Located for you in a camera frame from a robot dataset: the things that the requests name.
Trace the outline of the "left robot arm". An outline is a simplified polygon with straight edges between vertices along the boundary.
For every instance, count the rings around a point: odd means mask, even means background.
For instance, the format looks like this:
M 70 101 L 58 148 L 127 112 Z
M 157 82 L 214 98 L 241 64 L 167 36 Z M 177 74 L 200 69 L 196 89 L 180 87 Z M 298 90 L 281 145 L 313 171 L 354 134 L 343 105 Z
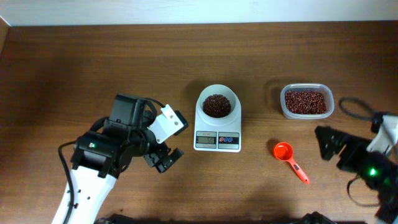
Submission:
M 188 128 L 181 112 L 169 105 L 155 106 L 152 98 L 118 94 L 109 116 L 69 144 L 73 146 L 71 166 L 58 147 L 67 185 L 53 223 L 94 223 L 107 195 L 120 174 L 141 157 L 149 167 L 164 173 L 182 157 L 165 140 Z

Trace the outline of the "orange measuring scoop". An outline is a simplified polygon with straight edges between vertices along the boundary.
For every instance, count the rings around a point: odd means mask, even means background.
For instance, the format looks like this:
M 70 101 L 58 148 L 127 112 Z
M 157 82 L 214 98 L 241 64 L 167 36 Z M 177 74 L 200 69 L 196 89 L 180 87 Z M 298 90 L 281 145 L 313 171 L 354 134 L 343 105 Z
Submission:
M 294 150 L 293 147 L 287 142 L 279 142 L 273 148 L 273 155 L 280 161 L 288 162 L 294 172 L 297 174 L 299 179 L 307 185 L 310 185 L 310 179 L 308 175 L 302 170 L 302 168 L 294 161 Z

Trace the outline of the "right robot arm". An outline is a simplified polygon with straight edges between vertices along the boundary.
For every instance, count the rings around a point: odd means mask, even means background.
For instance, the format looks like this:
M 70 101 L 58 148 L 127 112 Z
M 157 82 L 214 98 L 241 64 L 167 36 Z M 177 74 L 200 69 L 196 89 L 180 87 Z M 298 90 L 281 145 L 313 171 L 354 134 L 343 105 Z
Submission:
M 329 161 L 338 155 L 337 168 L 355 173 L 370 189 L 378 192 L 377 219 L 384 223 L 397 223 L 397 164 L 380 152 L 368 151 L 369 139 L 329 126 L 317 126 L 315 135 L 323 160 Z

